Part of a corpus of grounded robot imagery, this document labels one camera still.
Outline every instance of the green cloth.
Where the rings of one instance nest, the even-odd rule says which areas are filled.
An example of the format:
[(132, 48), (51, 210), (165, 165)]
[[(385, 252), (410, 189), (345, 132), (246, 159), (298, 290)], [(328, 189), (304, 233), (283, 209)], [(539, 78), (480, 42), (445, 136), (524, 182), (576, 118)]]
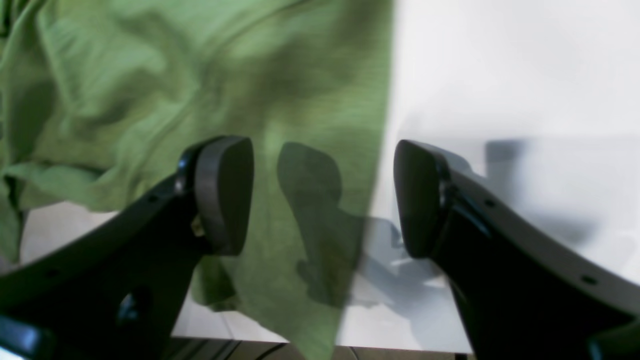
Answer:
[(0, 2), (0, 251), (20, 210), (125, 208), (216, 135), (250, 136), (238, 258), (205, 258), (196, 301), (329, 359), (384, 128), (391, 0)]

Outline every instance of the green fabric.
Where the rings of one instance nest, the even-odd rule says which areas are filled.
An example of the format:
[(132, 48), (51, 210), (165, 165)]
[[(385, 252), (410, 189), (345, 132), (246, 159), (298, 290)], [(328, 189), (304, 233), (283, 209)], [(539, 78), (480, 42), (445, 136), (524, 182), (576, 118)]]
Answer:
[(126, 207), (189, 145), (250, 136), (250, 228), (196, 301), (329, 359), (383, 131), (390, 0), (2, 1), (0, 251), (19, 211)]

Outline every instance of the white surface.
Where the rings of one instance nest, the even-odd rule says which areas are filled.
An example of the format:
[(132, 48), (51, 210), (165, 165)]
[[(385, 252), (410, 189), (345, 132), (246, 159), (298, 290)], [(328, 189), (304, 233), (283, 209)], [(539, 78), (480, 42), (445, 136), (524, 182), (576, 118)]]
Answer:
[[(391, 105), (371, 208), (380, 219), (370, 223), (337, 343), (470, 351), (442, 274), (397, 245), (392, 157), (403, 138), (463, 156), (542, 230), (639, 282), (640, 3), (398, 0), (395, 16)], [(59, 212), (39, 225), (29, 219), (34, 232), (26, 237), (39, 245), (28, 256), (57, 241), (36, 234), (45, 223), (71, 234), (93, 221)], [(63, 212), (72, 218), (57, 218)], [(278, 340), (243, 316), (188, 303), (176, 333)]]
[(15, 355), (0, 347), (0, 360), (24, 360), (22, 357)]

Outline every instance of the screw hole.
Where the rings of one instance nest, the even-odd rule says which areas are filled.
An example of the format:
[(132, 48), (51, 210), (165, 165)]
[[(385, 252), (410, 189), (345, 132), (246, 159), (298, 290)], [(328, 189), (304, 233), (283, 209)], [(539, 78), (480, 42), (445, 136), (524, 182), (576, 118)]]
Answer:
[(60, 274), (60, 269), (57, 268), (53, 268), (53, 269), (49, 269), (44, 275), (50, 279), (58, 276)]
[(596, 284), (598, 284), (598, 281), (597, 281), (596, 279), (594, 279), (594, 278), (592, 278), (591, 276), (588, 276), (588, 275), (583, 275), (583, 276), (581, 277), (581, 279), (582, 279), (582, 281), (586, 282), (586, 283), (587, 283), (587, 284), (589, 284), (589, 285), (596, 285)]

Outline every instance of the curved black support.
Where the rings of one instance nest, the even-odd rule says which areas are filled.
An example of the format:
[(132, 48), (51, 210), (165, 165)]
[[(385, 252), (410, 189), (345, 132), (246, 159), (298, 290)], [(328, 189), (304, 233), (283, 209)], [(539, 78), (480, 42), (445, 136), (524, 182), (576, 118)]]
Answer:
[(436, 147), (400, 141), (394, 181), (405, 245), (450, 278), (480, 360), (640, 358), (640, 287), (548, 238)]
[[(240, 185), (229, 185), (230, 178)], [(198, 189), (204, 181), (226, 197)], [(0, 347), (32, 360), (159, 359), (200, 258), (241, 250), (252, 184), (249, 139), (220, 137), (190, 148), (176, 174), (117, 217), (0, 277)], [(219, 211), (208, 212), (211, 206)], [(192, 230), (198, 212), (215, 222), (205, 226), (206, 237)], [(19, 329), (39, 342), (18, 336), (17, 343)]]

